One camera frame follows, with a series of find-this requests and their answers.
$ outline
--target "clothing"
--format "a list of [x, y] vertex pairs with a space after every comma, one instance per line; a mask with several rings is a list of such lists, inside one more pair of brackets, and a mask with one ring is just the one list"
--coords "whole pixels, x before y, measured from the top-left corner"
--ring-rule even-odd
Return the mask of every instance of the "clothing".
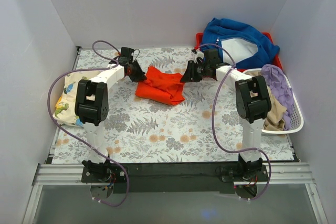
[[79, 116], [75, 114], [75, 103], [78, 82], [82, 79], [89, 80], [101, 71], [81, 71], [70, 73], [65, 76], [64, 88], [61, 97], [58, 99], [53, 114], [54, 119], [57, 120], [59, 124], [66, 124], [71, 126], [83, 126], [82, 122], [79, 120]]
[[[226, 49], [234, 58], [238, 69], [262, 68], [272, 63], [280, 48], [256, 28], [231, 19], [214, 18], [203, 32], [202, 44], [216, 43]], [[201, 47], [201, 50], [213, 46]], [[223, 62], [231, 63], [228, 55], [219, 50]]]
[[167, 105], [178, 105], [184, 101], [182, 96], [184, 83], [180, 82], [180, 73], [162, 73], [154, 66], [149, 66], [147, 80], [138, 83], [135, 95]]
[[261, 69], [266, 84], [270, 87], [272, 94], [286, 107], [283, 119], [285, 121], [284, 130], [289, 130], [291, 127], [290, 116], [293, 112], [294, 98], [292, 88], [288, 87], [283, 71], [274, 65], [264, 65]]
[[[261, 75], [260, 71], [250, 71], [246, 74], [250, 76], [259, 76]], [[271, 89], [267, 86], [267, 91], [269, 98], [271, 100], [271, 110], [267, 113], [267, 118], [264, 122], [264, 130], [267, 131], [283, 131], [285, 127], [285, 121], [283, 120], [283, 114], [286, 112], [286, 107], [282, 106], [279, 101], [274, 97], [271, 92]], [[256, 96], [257, 94], [251, 91], [251, 97]]]

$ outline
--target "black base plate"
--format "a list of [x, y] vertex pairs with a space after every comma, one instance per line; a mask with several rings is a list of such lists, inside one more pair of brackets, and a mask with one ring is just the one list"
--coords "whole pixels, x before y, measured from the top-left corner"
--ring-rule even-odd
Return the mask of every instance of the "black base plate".
[[[123, 175], [123, 176], [120, 175], [120, 172], [122, 172], [122, 169], [119, 166], [111, 164], [109, 168], [112, 171], [112, 174], [115, 178], [114, 183], [126, 183], [126, 176], [125, 175]], [[108, 183], [109, 182], [109, 180], [107, 180], [106, 182], [102, 181], [102, 179], [99, 180], [94, 175], [94, 173], [90, 173], [89, 170], [86, 167], [83, 168], [81, 181], [83, 183]]]
[[[222, 181], [223, 182], [237, 182], [237, 181], [247, 181], [250, 178], [243, 178], [241, 174], [238, 174], [237, 165], [225, 165], [220, 167]], [[253, 177], [258, 176], [259, 182], [266, 182], [268, 180], [268, 174], [266, 166], [261, 167], [261, 171], [257, 172]]]
[[[234, 181], [244, 181], [241, 177], [226, 177], [230, 170], [237, 168], [237, 162], [209, 162], [209, 163], [142, 163], [122, 164], [128, 171], [131, 193], [156, 192], [192, 192], [217, 191], [222, 194], [234, 194]], [[116, 167], [119, 184], [114, 186], [114, 194], [126, 191], [125, 176], [120, 177], [121, 169]], [[267, 181], [265, 166], [257, 173], [258, 181]], [[102, 183], [91, 174], [86, 176], [84, 168], [82, 182]]]

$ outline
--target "red cloth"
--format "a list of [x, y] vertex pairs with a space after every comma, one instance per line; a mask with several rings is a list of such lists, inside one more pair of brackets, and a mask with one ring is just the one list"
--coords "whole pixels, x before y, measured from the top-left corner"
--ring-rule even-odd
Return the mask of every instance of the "red cloth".
[[156, 67], [149, 66], [147, 80], [139, 82], [135, 95], [167, 105], [178, 105], [184, 101], [182, 96], [184, 83], [180, 82], [180, 73], [162, 73]]

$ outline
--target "beige cloth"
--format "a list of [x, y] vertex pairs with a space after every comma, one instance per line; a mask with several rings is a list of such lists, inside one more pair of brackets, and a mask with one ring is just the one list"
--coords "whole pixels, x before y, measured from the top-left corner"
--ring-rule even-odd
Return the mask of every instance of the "beige cloth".
[[[260, 71], [251, 71], [245, 73], [249, 76], [261, 76]], [[282, 119], [283, 113], [286, 111], [286, 107], [282, 106], [279, 101], [274, 97], [271, 89], [267, 86], [269, 98], [271, 100], [272, 108], [267, 114], [267, 118], [264, 122], [264, 129], [267, 131], [283, 131], [285, 122]], [[255, 97], [257, 94], [251, 91], [251, 97]]]

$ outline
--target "cable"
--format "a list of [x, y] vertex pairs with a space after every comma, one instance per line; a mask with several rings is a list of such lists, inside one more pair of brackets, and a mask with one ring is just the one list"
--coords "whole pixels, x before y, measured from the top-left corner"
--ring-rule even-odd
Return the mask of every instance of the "cable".
[[255, 186], [258, 182], [258, 176], [256, 175], [256, 181], [254, 182], [253, 186]]
[[137, 59], [137, 57], [138, 57], [138, 56], [139, 56], [139, 54], [140, 54], [140, 50], [139, 50], [138, 48], [137, 48], [137, 49], [135, 49], [135, 50], [134, 50], [134, 52], [135, 52], [135, 51], [138, 51], [138, 54], [136, 55], [136, 57], [135, 57], [135, 59], [134, 59], [134, 60], [136, 60], [136, 59]]
[[265, 191], [267, 190], [267, 188], [268, 188], [269, 182], [270, 182], [270, 180], [271, 180], [271, 174], [272, 174], [271, 162], [270, 162], [268, 156], [266, 155], [266, 153], [265, 153], [263, 150], [259, 149], [259, 148], [255, 148], [255, 147], [253, 147], [253, 148], [246, 148], [246, 149], [237, 150], [237, 151], [230, 151], [230, 150], [227, 150], [227, 149], [223, 148], [223, 147], [220, 145], [220, 143], [219, 143], [219, 141], [218, 141], [218, 139], [217, 139], [217, 136], [216, 136], [216, 131], [215, 131], [215, 109], [216, 109], [216, 104], [217, 104], [217, 99], [218, 99], [218, 96], [219, 96], [219, 92], [220, 92], [220, 90], [221, 90], [221, 88], [222, 88], [222, 86], [223, 86], [223, 84], [224, 84], [224, 81], [225, 81], [225, 79], [228, 77], [228, 75], [230, 74], [230, 72], [233, 70], [233, 68], [236, 66], [236, 63], [235, 63], [235, 61], [233, 60], [233, 58], [231, 57], [231, 55], [230, 55], [224, 48], [220, 47], [219, 45], [216, 45], [216, 44], [203, 44], [203, 45], [198, 46], [197, 48], [199, 48], [199, 47], [203, 47], [203, 46], [208, 46], [208, 45], [215, 46], [215, 47], [218, 47], [218, 48], [224, 50], [224, 51], [227, 53], [227, 55], [230, 57], [230, 59], [232, 60], [232, 62], [233, 62], [233, 66], [232, 66], [232, 67], [228, 70], [228, 72], [224, 75], [224, 78], [222, 79], [222, 81], [220, 82], [220, 84], [219, 84], [219, 86], [218, 86], [218, 89], [217, 89], [217, 92], [216, 92], [216, 95], [215, 95], [215, 99], [214, 99], [214, 104], [213, 104], [213, 106], [212, 106], [212, 115], [211, 115], [212, 134], [213, 134], [213, 136], [214, 136], [214, 139], [215, 139], [215, 142], [216, 142], [217, 146], [218, 146], [221, 150], [223, 150], [224, 152], [232, 153], [232, 154], [241, 153], [241, 152], [246, 152], [246, 151], [259, 151], [260, 153], [262, 153], [262, 154], [265, 156], [265, 158], [266, 158], [266, 160], [267, 160], [267, 163], [268, 163], [269, 174], [268, 174], [268, 179], [267, 179], [267, 182], [266, 182], [265, 187], [264, 187], [263, 190], [260, 192], [260, 194], [258, 194], [256, 197], [254, 197], [254, 198], [252, 198], [252, 199], [245, 199], [245, 200], [255, 200], [255, 199], [258, 199], [261, 195], [263, 195], [264, 192], [265, 192]]
[[253, 178], [251, 178], [250, 183], [248, 183], [247, 185], [244, 185], [244, 186], [249, 187], [249, 185], [252, 183], [252, 181], [253, 181]]
[[120, 55], [120, 51], [119, 51], [114, 45], [112, 45], [111, 43], [109, 43], [109, 42], [107, 42], [107, 41], [105, 41], [105, 40], [96, 40], [96, 41], [92, 44], [92, 50], [96, 53], [96, 55], [98, 55], [99, 57], [101, 57], [101, 58], [103, 58], [103, 59], [105, 59], [105, 60], [112, 60], [115, 64], [119, 64], [115, 59], [107, 58], [107, 57], [101, 55], [100, 53], [98, 53], [98, 52], [96, 51], [96, 49], [94, 48], [94, 46], [95, 46], [95, 44], [97, 44], [97, 43], [99, 43], [99, 42], [105, 43], [105, 44], [107, 44], [107, 45], [113, 47], [113, 48], [118, 52], [118, 54]]
[[100, 182], [106, 182], [112, 177], [112, 171], [110, 172], [110, 176], [106, 180], [99, 179]]
[[70, 74], [70, 73], [74, 73], [74, 72], [81, 72], [81, 71], [93, 71], [93, 70], [109, 70], [110, 68], [92, 68], [92, 69], [76, 69], [76, 70], [72, 70], [72, 71], [68, 71], [66, 73], [63, 73], [61, 74], [59, 77], [56, 78], [56, 80], [51, 84], [50, 86], [50, 89], [49, 89], [49, 92], [48, 92], [48, 98], [47, 98], [47, 107], [48, 107], [48, 113], [49, 113], [49, 116], [51, 118], [51, 120], [53, 121], [53, 123], [62, 131], [64, 131], [65, 133], [67, 133], [68, 135], [72, 136], [73, 138], [77, 139], [78, 141], [80, 141], [81, 143], [83, 143], [84, 145], [86, 145], [87, 147], [89, 147], [90, 149], [92, 149], [94, 152], [96, 152], [98, 155], [102, 156], [103, 158], [107, 159], [108, 161], [111, 161], [113, 163], [115, 163], [116, 165], [118, 165], [122, 171], [125, 173], [125, 176], [126, 176], [126, 182], [127, 182], [127, 187], [126, 187], [126, 193], [125, 193], [125, 197], [118, 203], [118, 204], [112, 204], [106, 200], [101, 200], [101, 199], [98, 199], [96, 197], [93, 197], [92, 199], [98, 201], [98, 202], [101, 202], [105, 205], [108, 205], [110, 207], [119, 207], [121, 204], [124, 203], [124, 201], [126, 200], [127, 198], [127, 195], [128, 195], [128, 192], [130, 190], [130, 180], [129, 180], [129, 176], [128, 176], [128, 173], [126, 171], [126, 169], [121, 165], [119, 164], [117, 161], [114, 161], [113, 159], [105, 156], [104, 154], [102, 154], [101, 152], [99, 152], [97, 149], [93, 148], [93, 146], [91, 144], [89, 144], [88, 142], [84, 141], [83, 139], [79, 138], [78, 136], [76, 135], [73, 135], [72, 133], [70, 133], [69, 131], [67, 131], [65, 128], [63, 128], [61, 125], [58, 124], [58, 122], [54, 119], [54, 117], [52, 116], [52, 112], [51, 112], [51, 107], [50, 107], [50, 96], [51, 96], [51, 92], [55, 86], [55, 84], [61, 79], [63, 78], [64, 76]]
[[223, 47], [221, 47], [221, 46], [219, 46], [219, 45], [217, 45], [217, 44], [213, 44], [213, 43], [206, 43], [206, 44], [202, 44], [202, 45], [199, 45], [199, 46], [195, 47], [195, 49], [198, 49], [198, 48], [201, 48], [201, 47], [204, 47], [204, 46], [214, 46], [214, 47], [217, 47], [217, 48], [223, 50], [224, 52], [226, 52], [226, 54], [229, 56], [230, 60], [233, 62], [232, 67], [233, 67], [233, 68], [236, 67], [236, 63], [235, 63], [234, 59], [233, 59], [232, 56], [229, 54], [229, 52], [226, 51]]

